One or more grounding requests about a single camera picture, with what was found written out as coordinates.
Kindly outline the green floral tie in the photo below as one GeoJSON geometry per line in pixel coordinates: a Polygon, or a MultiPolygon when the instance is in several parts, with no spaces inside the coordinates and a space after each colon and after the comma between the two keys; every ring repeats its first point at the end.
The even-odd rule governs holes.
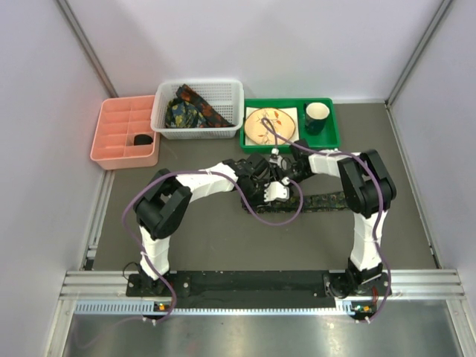
{"type": "MultiPolygon", "coordinates": [[[[292,196],[288,201],[273,201],[260,205],[251,205],[254,212],[262,213],[295,213],[300,207],[299,195],[292,196]]],[[[300,212],[318,213],[350,210],[343,191],[305,195],[300,212]]]]}

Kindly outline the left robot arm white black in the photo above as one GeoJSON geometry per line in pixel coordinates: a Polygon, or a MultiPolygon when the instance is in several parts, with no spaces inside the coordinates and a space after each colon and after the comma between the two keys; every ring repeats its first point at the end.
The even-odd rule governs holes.
{"type": "Polygon", "coordinates": [[[139,269],[144,288],[153,295],[167,290],[170,238],[191,202],[239,187],[251,205],[262,204],[266,180],[260,176],[268,170],[264,157],[252,154],[238,161],[225,160],[197,173],[171,176],[149,189],[133,205],[144,247],[139,269]]]}

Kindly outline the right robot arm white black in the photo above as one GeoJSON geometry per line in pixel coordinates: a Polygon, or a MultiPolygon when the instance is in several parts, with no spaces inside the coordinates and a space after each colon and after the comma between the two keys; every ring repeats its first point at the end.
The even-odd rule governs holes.
{"type": "Polygon", "coordinates": [[[303,141],[291,144],[297,162],[288,177],[304,180],[322,174],[341,180],[347,207],[353,212],[353,248],[344,276],[329,282],[338,297],[362,295],[382,276],[387,265],[382,256],[382,231],[396,185],[376,150],[342,152],[338,149],[316,151],[303,141]]]}

